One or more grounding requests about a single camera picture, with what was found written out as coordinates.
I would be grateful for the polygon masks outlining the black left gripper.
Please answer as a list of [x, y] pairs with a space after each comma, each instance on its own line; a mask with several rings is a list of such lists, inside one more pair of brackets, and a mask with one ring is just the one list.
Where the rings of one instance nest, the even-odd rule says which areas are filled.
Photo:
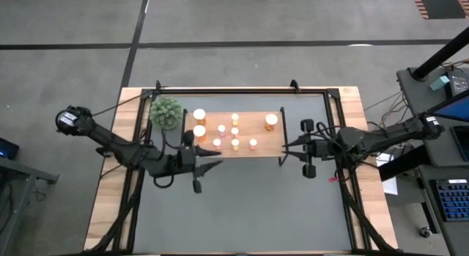
[[196, 194], [202, 193], [201, 177], [212, 168], [218, 166], [222, 161], [214, 161], [200, 166], [196, 165], [196, 157], [218, 156], [221, 152], [216, 150], [206, 150], [200, 146], [194, 145], [195, 135], [192, 130], [186, 131], [182, 135], [182, 144], [177, 148], [177, 154], [174, 161], [174, 166], [171, 168], [171, 179], [175, 175], [182, 173], [191, 173], [193, 180], [193, 191]]

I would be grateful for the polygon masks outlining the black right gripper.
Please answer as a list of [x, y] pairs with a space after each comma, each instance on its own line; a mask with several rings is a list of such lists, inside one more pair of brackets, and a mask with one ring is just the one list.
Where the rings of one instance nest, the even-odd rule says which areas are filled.
[[305, 152], [283, 151], [287, 156], [294, 156], [300, 161], [306, 163], [302, 168], [305, 178], [313, 179], [316, 177], [316, 167], [312, 164], [313, 158], [321, 158], [323, 161], [331, 159], [335, 150], [339, 148], [333, 140], [332, 131], [334, 126], [327, 127], [323, 122], [314, 122], [312, 119], [300, 121], [300, 128], [303, 135], [296, 140], [288, 142], [283, 147], [294, 147], [302, 145]]

